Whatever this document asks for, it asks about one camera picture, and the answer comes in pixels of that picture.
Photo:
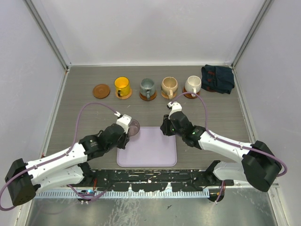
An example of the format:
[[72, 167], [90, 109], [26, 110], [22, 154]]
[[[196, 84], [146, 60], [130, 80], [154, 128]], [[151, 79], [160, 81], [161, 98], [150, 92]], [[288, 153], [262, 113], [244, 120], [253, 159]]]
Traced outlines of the clear purple glass mug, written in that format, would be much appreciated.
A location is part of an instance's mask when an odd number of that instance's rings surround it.
[[128, 135], [130, 137], [135, 136], [140, 130], [140, 124], [137, 120], [132, 119], [130, 124], [129, 124], [129, 131]]

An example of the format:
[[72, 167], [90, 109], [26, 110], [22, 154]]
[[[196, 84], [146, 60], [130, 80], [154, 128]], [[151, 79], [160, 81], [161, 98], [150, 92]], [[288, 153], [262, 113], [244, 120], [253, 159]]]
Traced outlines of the wooden coaster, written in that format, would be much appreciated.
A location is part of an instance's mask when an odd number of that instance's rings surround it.
[[110, 87], [106, 84], [98, 84], [93, 88], [92, 94], [95, 98], [104, 99], [110, 94]]
[[155, 99], [157, 96], [157, 92], [155, 92], [152, 96], [150, 96], [150, 98], [148, 99], [146, 96], [142, 95], [141, 93], [139, 93], [139, 97], [143, 100], [143, 101], [152, 101], [153, 99]]
[[194, 92], [188, 92], [185, 87], [183, 87], [182, 92], [184, 93], [184, 96], [189, 99], [197, 98], [196, 94], [200, 95], [200, 90], [195, 94]]

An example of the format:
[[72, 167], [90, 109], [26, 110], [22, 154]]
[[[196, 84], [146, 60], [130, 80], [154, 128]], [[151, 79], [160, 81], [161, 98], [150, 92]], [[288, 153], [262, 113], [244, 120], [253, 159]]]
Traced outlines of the woven rattan coaster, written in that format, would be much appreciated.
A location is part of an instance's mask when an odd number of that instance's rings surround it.
[[132, 95], [132, 89], [130, 89], [130, 92], [126, 95], [126, 96], [119, 96], [119, 90], [116, 90], [115, 91], [115, 96], [118, 98], [118, 99], [128, 99], [131, 97]]
[[[163, 91], [161, 91], [161, 95], [162, 95], [162, 97], [164, 97], [165, 99], [169, 99], [169, 96], [168, 95], [166, 95]], [[173, 98], [175, 98], [176, 97], [176, 95], [177, 95], [177, 93], [175, 92], [174, 94], [173, 94], [173, 97], [172, 97], [172, 99]]]

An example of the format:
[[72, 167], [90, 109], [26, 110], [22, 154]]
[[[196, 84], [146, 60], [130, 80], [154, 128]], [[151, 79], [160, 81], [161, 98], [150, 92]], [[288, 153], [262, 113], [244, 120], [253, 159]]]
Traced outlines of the beige ceramic mug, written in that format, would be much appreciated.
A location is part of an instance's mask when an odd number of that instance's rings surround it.
[[173, 94], [178, 90], [178, 82], [174, 77], [165, 77], [161, 83], [161, 91], [172, 99]]

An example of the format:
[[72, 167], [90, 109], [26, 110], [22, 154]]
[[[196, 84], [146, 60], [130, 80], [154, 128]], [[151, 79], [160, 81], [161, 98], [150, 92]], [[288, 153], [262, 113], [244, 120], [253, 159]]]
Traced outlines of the white ceramic mug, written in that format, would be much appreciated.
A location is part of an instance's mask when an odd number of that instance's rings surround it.
[[185, 82], [185, 90], [192, 97], [196, 97], [196, 94], [201, 90], [201, 79], [198, 76], [190, 76]]

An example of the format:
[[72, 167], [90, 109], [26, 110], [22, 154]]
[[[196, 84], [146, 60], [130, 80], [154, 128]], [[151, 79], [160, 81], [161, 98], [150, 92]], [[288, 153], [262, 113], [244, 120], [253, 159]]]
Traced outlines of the grey green ceramic mug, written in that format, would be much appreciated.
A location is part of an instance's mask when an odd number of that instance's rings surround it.
[[141, 81], [140, 84], [140, 94], [145, 97], [147, 100], [150, 100], [156, 92], [155, 82], [150, 78], [145, 78]]

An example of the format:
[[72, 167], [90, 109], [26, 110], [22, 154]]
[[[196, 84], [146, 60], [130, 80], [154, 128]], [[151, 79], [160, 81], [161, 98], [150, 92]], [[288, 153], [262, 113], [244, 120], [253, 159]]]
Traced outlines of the yellow glass mug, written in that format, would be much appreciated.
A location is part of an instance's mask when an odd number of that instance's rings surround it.
[[115, 89], [119, 90], [119, 96], [126, 96], [130, 92], [130, 82], [127, 77], [118, 77], [114, 85]]

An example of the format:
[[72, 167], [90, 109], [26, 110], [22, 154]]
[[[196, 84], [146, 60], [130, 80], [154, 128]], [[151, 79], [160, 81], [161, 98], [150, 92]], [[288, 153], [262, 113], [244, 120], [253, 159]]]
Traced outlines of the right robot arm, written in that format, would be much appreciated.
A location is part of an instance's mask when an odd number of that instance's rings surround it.
[[267, 192], [282, 169], [280, 161], [264, 142], [250, 144], [220, 137], [204, 127], [193, 125], [181, 111], [165, 114], [160, 129], [165, 136], [180, 136], [187, 146], [233, 160], [232, 163], [218, 161], [210, 166], [206, 179], [213, 186], [224, 180], [240, 180]]

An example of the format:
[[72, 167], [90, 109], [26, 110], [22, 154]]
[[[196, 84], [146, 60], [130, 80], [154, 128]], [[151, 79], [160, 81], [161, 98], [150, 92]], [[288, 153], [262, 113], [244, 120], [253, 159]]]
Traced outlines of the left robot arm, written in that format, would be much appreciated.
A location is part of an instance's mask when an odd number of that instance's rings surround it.
[[128, 126], [114, 123], [53, 155], [29, 162], [22, 158], [13, 161], [5, 176], [12, 205], [23, 205], [38, 193], [57, 186], [92, 185], [94, 175], [88, 161], [115, 147], [124, 149], [129, 141], [128, 131]]

